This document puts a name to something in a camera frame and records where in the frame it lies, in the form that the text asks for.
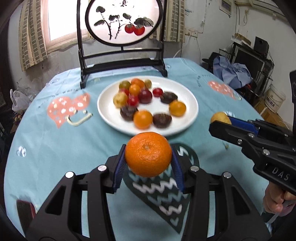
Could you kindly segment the person's right hand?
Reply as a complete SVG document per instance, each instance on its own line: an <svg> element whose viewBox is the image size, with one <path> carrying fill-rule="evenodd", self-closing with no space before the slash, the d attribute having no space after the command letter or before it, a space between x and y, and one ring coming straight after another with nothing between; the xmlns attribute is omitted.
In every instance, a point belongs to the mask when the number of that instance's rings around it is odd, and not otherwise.
<svg viewBox="0 0 296 241"><path fill-rule="evenodd" d="M283 207L285 201L295 202L295 196L287 191L283 191L279 186L269 182L263 198L263 207L266 212L279 214L279 216L288 215L295 204L289 207Z"/></svg>

